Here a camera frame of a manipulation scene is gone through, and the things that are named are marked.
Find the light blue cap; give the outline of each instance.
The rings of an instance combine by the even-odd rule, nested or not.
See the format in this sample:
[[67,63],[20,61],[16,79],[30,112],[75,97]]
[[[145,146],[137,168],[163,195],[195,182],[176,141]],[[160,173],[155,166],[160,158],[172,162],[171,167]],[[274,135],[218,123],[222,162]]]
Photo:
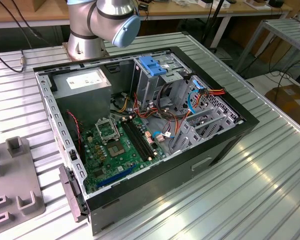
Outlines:
[[88,2],[93,2],[95,0],[68,0],[66,4],[68,5],[74,5],[74,4],[84,4]]
[[125,48],[129,46],[132,41],[136,38],[140,29],[140,18],[136,15],[128,18],[122,25],[119,31],[116,32],[112,44],[119,47]]

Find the yellow wire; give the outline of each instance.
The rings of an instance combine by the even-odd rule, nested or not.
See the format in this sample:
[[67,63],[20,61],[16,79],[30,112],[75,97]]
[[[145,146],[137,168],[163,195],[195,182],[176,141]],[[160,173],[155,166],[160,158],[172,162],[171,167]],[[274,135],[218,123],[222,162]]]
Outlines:
[[118,113],[122,113],[124,110],[126,110],[128,100],[129,100],[129,98],[126,97],[126,98],[125,98],[125,101],[124,101],[124,105],[123,105],[123,107],[118,111]]

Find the blue drive bay latch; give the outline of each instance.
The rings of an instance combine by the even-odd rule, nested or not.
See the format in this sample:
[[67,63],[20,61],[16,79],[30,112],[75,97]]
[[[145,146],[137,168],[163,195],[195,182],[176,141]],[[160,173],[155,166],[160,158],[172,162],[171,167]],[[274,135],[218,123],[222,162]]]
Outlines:
[[150,72],[151,76],[159,76],[166,74],[167,70],[163,69],[160,64],[153,59],[152,56],[142,56],[139,57],[142,65]]

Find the grey plastic holder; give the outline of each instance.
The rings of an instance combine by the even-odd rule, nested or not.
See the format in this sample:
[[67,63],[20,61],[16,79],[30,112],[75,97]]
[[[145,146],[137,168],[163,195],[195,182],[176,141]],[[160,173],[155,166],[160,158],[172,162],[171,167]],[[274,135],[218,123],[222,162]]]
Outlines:
[[28,140],[7,139],[0,144],[0,233],[45,209]]

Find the desk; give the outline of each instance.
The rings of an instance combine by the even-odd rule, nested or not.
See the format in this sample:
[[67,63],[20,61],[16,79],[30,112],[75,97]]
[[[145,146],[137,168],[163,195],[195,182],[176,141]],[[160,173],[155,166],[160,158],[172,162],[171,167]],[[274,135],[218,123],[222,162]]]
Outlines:
[[[221,25],[211,44],[212,48],[217,47],[231,17],[236,16],[260,16],[260,15],[281,15],[280,18],[286,18],[292,10],[291,7],[284,4],[282,10],[280,8],[272,8],[269,10],[256,10],[248,6],[243,0],[237,0],[236,4],[231,4],[229,8],[220,10],[218,17],[223,18]],[[149,20],[167,20],[167,19],[193,19],[207,18],[210,8],[204,8],[197,4],[189,6],[179,6],[175,2],[162,3],[153,2],[149,4]],[[19,21],[21,20],[17,11],[12,10],[13,15]],[[141,19],[146,19],[146,13],[140,11]],[[23,12],[24,18],[32,27],[41,26],[59,26],[69,25],[68,7],[64,0],[47,0],[36,12]],[[0,29],[15,28],[17,25],[12,21],[8,13],[0,7]]]
[[[273,38],[274,35],[278,36],[282,40],[288,42],[296,49],[300,50],[300,22],[296,19],[275,19],[275,20],[264,20],[262,21],[257,29],[255,30],[252,38],[248,42],[247,46],[245,47],[244,51],[242,52],[239,60],[238,65],[235,68],[235,71],[238,72],[245,62],[246,57],[248,56],[249,52],[251,51],[253,45],[257,41],[260,34],[263,30],[266,29],[270,31],[270,38]],[[296,53],[290,57],[292,60],[294,59]]]
[[[111,225],[95,238],[300,239],[300,127],[189,35],[136,38],[126,54],[178,46],[260,123],[228,155],[189,182]],[[59,178],[61,154],[47,120],[33,67],[69,62],[61,47],[25,50],[28,67],[15,73],[0,63],[0,143],[29,140],[46,211],[0,234],[0,240],[88,240],[87,221],[75,223]],[[0,53],[13,67],[20,52]]]

